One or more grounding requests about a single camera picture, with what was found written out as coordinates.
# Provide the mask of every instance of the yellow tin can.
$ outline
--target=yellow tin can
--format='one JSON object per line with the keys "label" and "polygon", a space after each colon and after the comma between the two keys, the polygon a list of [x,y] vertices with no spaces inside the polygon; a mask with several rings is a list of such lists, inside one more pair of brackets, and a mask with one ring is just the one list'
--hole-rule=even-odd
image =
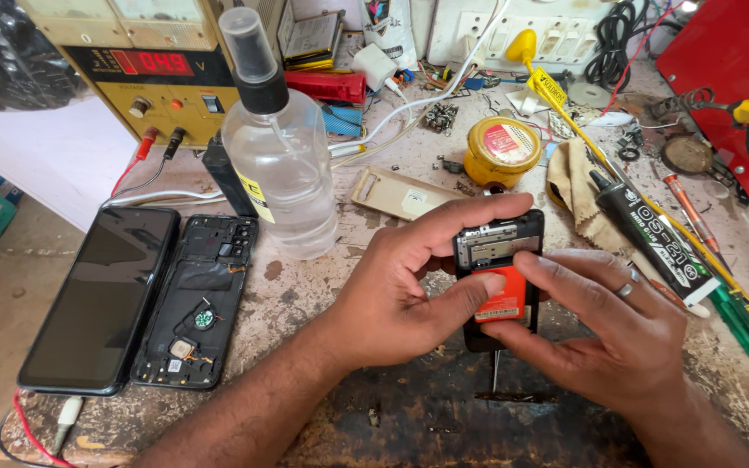
{"label": "yellow tin can", "polygon": [[467,135],[464,170],[478,185],[495,181],[511,188],[539,163],[541,155],[533,128],[509,117],[485,117]]}

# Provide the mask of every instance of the yellow label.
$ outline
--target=yellow label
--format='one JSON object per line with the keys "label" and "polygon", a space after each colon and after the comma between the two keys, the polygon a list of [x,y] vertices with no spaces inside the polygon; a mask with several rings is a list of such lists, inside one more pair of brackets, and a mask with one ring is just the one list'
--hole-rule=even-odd
{"label": "yellow label", "polygon": [[565,91],[563,91],[553,78],[548,76],[542,67],[537,67],[525,84],[528,85],[528,88],[536,91],[545,101],[548,101],[551,107],[562,107],[565,100],[568,99]]}
{"label": "yellow label", "polygon": [[256,183],[256,181],[252,181],[244,175],[241,175],[241,173],[238,171],[236,171],[235,173],[239,176],[241,185],[244,186],[244,190],[247,192],[247,196],[251,198],[253,207],[256,209],[256,212],[259,213],[259,216],[264,218],[265,221],[276,224],[276,221],[274,221],[273,219],[273,215],[270,214],[268,203],[265,200],[265,195],[262,194],[262,189],[259,187],[259,184]]}

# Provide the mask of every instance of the white plastic bag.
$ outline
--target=white plastic bag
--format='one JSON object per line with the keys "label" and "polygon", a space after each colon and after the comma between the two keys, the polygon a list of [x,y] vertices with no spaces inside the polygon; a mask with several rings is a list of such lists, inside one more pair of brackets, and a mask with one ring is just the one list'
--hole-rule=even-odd
{"label": "white plastic bag", "polygon": [[401,70],[417,70],[410,0],[359,0],[366,44],[375,43]]}

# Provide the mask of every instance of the glue tube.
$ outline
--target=glue tube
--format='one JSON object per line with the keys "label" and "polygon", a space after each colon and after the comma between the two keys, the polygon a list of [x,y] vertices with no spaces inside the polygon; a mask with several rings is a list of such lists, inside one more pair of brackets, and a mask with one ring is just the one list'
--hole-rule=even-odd
{"label": "glue tube", "polygon": [[609,182],[597,171],[588,175],[600,190],[594,198],[598,207],[649,260],[686,307],[698,304],[721,285],[690,255],[672,229],[660,222],[640,195],[622,182]]}

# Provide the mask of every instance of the forearm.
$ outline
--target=forearm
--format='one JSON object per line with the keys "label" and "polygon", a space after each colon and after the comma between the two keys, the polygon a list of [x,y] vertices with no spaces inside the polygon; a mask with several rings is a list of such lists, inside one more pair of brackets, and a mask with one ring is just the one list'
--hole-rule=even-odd
{"label": "forearm", "polygon": [[749,451],[689,379],[681,398],[627,416],[655,466],[749,468]]}
{"label": "forearm", "polygon": [[326,335],[320,324],[307,325],[170,428],[135,466],[273,466],[346,374]]}

